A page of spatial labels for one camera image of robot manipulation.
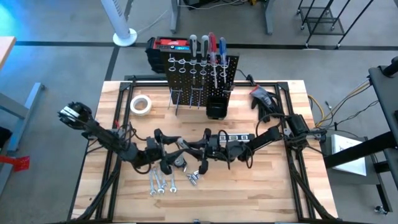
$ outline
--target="black pegboard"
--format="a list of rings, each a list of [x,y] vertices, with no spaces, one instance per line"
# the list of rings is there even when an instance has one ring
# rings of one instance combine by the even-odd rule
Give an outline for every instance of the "black pegboard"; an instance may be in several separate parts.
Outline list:
[[[210,65],[210,56],[207,58],[207,65],[204,67],[206,71],[206,75],[204,75],[204,85],[202,86],[202,75],[200,75],[200,71],[202,70],[201,55],[197,55],[197,64],[195,65],[195,70],[197,71],[195,74],[195,84],[193,84],[193,77],[190,73],[190,70],[193,68],[193,65],[190,65],[191,54],[189,51],[181,51],[181,50],[162,50],[162,60],[165,65],[165,72],[167,77],[167,82],[169,83],[170,92],[172,93],[172,102],[174,105],[190,105],[191,102],[191,94],[192,94],[192,106],[206,106],[207,98],[209,96],[219,96],[227,98],[229,101],[230,92],[225,92],[226,83],[229,86],[233,85],[235,79],[236,68],[238,66],[239,56],[237,55],[227,55],[226,61],[229,62],[228,67],[225,69],[226,72],[226,83],[224,82],[224,78],[220,75],[224,69],[221,65],[218,64],[216,67],[217,72],[217,88],[215,88],[215,79],[214,76],[210,75],[210,72],[213,71],[213,67]],[[175,62],[169,62],[170,58],[174,58]],[[217,62],[221,61],[220,55],[216,56]],[[179,61],[184,59],[186,63],[181,64]],[[175,67],[175,71],[170,71],[170,67]],[[184,73],[180,73],[180,68],[185,68]]]

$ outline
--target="roll of tape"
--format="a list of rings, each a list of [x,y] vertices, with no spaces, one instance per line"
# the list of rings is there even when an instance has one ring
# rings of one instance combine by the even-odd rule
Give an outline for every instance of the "roll of tape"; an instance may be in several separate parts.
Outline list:
[[[146,102],[147,106],[143,110],[137,110],[136,106],[138,103]],[[133,114],[138,116],[144,116],[149,114],[150,109],[152,108],[152,101],[146,95],[138,95],[134,97],[130,102],[130,110]]]

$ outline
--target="wooden tabletop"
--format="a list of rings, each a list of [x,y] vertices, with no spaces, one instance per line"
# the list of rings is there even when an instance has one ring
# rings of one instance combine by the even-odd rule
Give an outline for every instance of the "wooden tabletop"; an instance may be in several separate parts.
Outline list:
[[[6,62],[16,40],[15,37],[0,37],[0,69]]]
[[[302,114],[308,126],[313,128],[314,122],[304,82],[302,80],[287,82],[294,112]],[[96,120],[104,128],[112,126],[119,84],[120,82],[104,82],[96,113]],[[213,133],[217,133],[220,129],[230,134],[254,133],[257,109],[250,109],[251,89],[252,87],[235,88],[229,101],[227,117],[222,121],[215,121],[206,117],[205,108],[198,110],[196,107],[181,106],[178,115],[175,116],[173,106],[167,109],[169,102],[167,87],[134,88],[134,96],[143,94],[152,100],[152,109],[146,116],[131,114],[130,121],[137,129],[138,136],[142,138],[153,136],[156,128],[160,128],[168,136],[183,136],[187,141],[199,140],[205,128],[210,128]],[[122,113],[126,98],[124,96]],[[123,116],[121,115],[119,123],[122,123]],[[259,131],[265,131],[277,123],[277,119],[272,119],[267,124],[261,124]],[[139,149],[144,149],[145,143],[136,138],[133,138],[133,141],[137,143]],[[316,141],[310,141],[310,145],[320,148]],[[171,152],[177,149],[170,146],[166,147],[166,150]],[[312,192],[328,212],[337,217],[322,155],[313,150],[304,150],[303,156]],[[196,159],[189,154],[184,154],[184,157],[188,162],[187,172],[198,169],[200,164]],[[86,156],[72,218],[82,214],[98,193],[105,158],[105,149]],[[151,197],[149,176],[138,174],[130,163],[124,162],[121,168],[114,222],[192,222],[195,218],[203,222],[297,221],[283,141],[258,150],[254,156],[252,169],[248,169],[244,162],[235,161],[231,163],[231,170],[228,170],[225,162],[209,160],[208,172],[197,181],[197,186],[194,187],[188,181],[182,170],[175,171],[175,179],[178,188],[176,194],[170,193],[167,189],[164,195]],[[105,200],[103,215],[108,211],[109,194]],[[301,190],[300,198],[305,217],[308,217]]]

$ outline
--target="concrete floor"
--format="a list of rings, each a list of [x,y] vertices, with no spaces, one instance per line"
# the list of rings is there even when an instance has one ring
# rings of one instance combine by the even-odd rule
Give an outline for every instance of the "concrete floor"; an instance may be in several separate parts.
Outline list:
[[[120,0],[120,3],[125,9],[127,0]],[[164,0],[135,0],[128,23],[140,30],[158,18],[169,4]],[[332,11],[338,11],[342,4],[342,1],[337,1]],[[364,1],[353,1],[345,13],[348,17],[342,18],[343,24],[349,23],[364,4]],[[250,6],[225,6],[212,11],[182,9],[179,32],[175,36],[187,37],[192,33],[202,35],[213,31],[217,36],[226,37],[229,43],[302,44],[308,31],[300,30],[300,19],[294,16],[297,5],[293,0],[276,2],[272,36],[264,35],[259,4],[254,9]],[[398,8],[393,0],[375,1],[343,45],[398,45],[397,16]],[[221,18],[233,26],[223,27]],[[0,35],[15,35],[18,40],[26,41],[110,42],[113,34],[98,0],[2,0],[0,21]],[[146,42],[149,37],[158,35],[170,36],[169,22],[168,12],[154,27],[140,33],[138,41]],[[334,45],[337,41],[337,37],[319,36],[314,37],[312,43]],[[30,169],[11,175],[0,198],[1,223],[48,223],[66,219],[86,141],[78,131],[58,121],[57,111],[70,101],[84,102],[95,111],[112,51],[113,47],[14,47],[1,71],[0,91],[23,102],[35,82],[42,82],[47,89],[40,97],[20,145],[19,156],[30,156]],[[319,102],[327,100],[332,106],[366,78],[369,67],[388,64],[398,55],[394,51],[229,51],[240,54],[238,67],[254,75],[255,79],[305,80],[309,94]],[[140,74],[153,74],[144,49],[120,49],[111,79],[122,80],[125,75]],[[345,104],[336,120],[346,118],[375,99],[370,88]],[[320,119],[319,112],[316,109],[313,112],[316,119]],[[14,122],[15,119],[8,114],[0,113],[1,126],[12,128]],[[370,138],[388,130],[379,105],[341,124],[340,128]],[[383,178],[392,208],[396,211],[397,189],[390,174],[383,174]],[[397,212],[386,217],[373,212],[373,206],[380,204],[375,186],[333,183],[331,186],[340,218],[356,222],[398,223]]]

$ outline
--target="silver wrench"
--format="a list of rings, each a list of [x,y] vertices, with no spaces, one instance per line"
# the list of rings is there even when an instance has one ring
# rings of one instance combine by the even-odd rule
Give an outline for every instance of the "silver wrench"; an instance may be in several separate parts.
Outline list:
[[[173,169],[173,167],[172,167],[172,187],[170,188],[170,192],[172,192],[172,193],[177,192],[177,188],[175,187],[175,184],[174,184],[174,169]]]
[[[162,188],[165,189],[166,187],[169,187],[166,182],[166,176],[162,171],[160,172],[160,177],[162,178]]]
[[[154,174],[155,174],[156,183],[157,183],[157,193],[164,194],[164,189],[162,188],[162,185],[160,184],[159,177],[157,176],[157,169],[156,168],[154,168]]]
[[[154,186],[154,178],[152,175],[152,170],[149,171],[149,180],[150,180],[150,196],[154,196],[156,194],[155,186]]]

